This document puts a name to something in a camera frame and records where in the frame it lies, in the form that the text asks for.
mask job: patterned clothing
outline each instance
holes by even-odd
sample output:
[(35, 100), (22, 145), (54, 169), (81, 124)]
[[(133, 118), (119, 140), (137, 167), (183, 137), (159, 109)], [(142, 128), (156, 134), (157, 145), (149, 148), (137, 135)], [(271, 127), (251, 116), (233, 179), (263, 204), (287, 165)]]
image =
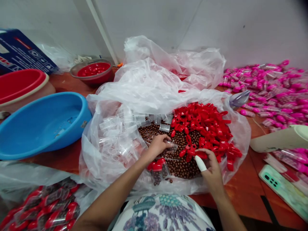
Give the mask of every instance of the patterned clothing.
[(211, 220), (191, 198), (150, 195), (129, 201), (113, 231), (214, 230)]

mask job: blue cardboard box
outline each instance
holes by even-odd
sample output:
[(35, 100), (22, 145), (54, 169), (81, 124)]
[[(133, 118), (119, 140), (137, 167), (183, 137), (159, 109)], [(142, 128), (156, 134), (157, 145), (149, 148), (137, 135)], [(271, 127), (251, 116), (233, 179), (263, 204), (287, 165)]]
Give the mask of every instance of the blue cardboard box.
[(20, 30), (0, 28), (0, 74), (23, 69), (51, 74), (59, 68)]

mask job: white wall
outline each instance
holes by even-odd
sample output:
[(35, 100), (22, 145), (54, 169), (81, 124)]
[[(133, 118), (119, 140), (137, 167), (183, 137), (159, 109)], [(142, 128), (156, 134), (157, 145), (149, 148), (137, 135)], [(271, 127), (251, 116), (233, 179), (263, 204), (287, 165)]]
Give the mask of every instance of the white wall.
[(291, 66), (307, 68), (303, 10), (297, 0), (203, 1), (180, 47), (220, 48), (226, 67), (290, 59)]
[(85, 0), (2, 0), (0, 28), (20, 29), (34, 43), (71, 54), (110, 56)]
[[(120, 60), (125, 39), (145, 35), (167, 52), (220, 48), (227, 67), (290, 59), (307, 68), (308, 18), (298, 0), (92, 1)], [(0, 27), (72, 54), (110, 57), (85, 0), (2, 0)]]
[(202, 0), (93, 0), (117, 57), (124, 59), (124, 41), (145, 35), (172, 52), (182, 42)]

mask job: plastic bag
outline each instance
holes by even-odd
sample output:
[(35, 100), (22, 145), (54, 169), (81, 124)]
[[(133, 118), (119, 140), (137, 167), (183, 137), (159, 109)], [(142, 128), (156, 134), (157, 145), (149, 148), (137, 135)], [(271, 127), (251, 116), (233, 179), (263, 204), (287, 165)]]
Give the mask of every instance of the plastic bag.
[(202, 52), (182, 51), (168, 54), (145, 36), (128, 38), (124, 44), (125, 64), (135, 63), (147, 58), (202, 90), (214, 89), (223, 76), (225, 58), (219, 49), (208, 48)]
[(75, 65), (75, 56), (70, 54), (64, 48), (50, 47), (46, 44), (36, 44), (41, 51), (45, 53), (58, 67), (59, 71), (55, 74), (63, 74), (63, 72), (69, 72), (71, 67)]
[[(137, 128), (140, 122), (135, 120), (135, 114), (168, 115), (181, 106), (190, 102), (203, 104), (213, 103), (219, 111), (228, 111), (225, 119), (232, 123), (229, 125), (234, 136), (235, 146), (240, 149), (243, 156), (236, 160), (234, 172), (227, 170), (226, 158), (221, 162), (223, 181), (226, 184), (236, 173), (238, 167), (247, 155), (251, 128), (247, 119), (233, 111), (229, 106), (229, 94), (217, 90), (199, 90), (196, 86), (183, 82), (171, 71), (160, 66), (152, 58), (132, 62), (132, 58), (120, 68), (116, 74), (116, 82), (102, 85), (96, 95), (88, 95), (87, 101), (93, 113), (93, 119), (82, 135), (82, 152), (80, 155), (80, 176), (89, 187), (102, 191), (123, 174), (146, 149)], [(176, 62), (170, 62), (170, 68)], [(122, 130), (115, 136), (105, 136), (100, 124), (106, 119), (119, 117)], [(119, 136), (126, 134), (126, 139)], [(129, 151), (123, 155), (119, 147), (125, 144)], [(145, 193), (177, 193), (190, 195), (207, 191), (207, 186), (201, 177), (184, 180), (173, 179), (170, 184), (163, 181), (159, 187), (151, 183), (151, 176), (145, 170), (136, 182), (128, 199), (141, 196)]]
[[(20, 206), (38, 186), (50, 186), (68, 177), (78, 184), (82, 183), (78, 175), (68, 172), (36, 164), (0, 161), (0, 221), (11, 209)], [(74, 196), (81, 215), (97, 197), (97, 192), (89, 187), (80, 187)]]

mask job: phone case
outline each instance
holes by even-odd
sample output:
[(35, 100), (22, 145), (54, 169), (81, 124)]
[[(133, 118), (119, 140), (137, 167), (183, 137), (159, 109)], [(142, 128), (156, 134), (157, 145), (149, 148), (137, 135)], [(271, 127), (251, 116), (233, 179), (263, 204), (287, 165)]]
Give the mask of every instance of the phone case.
[(308, 197), (270, 165), (264, 165), (259, 177), (308, 223)]

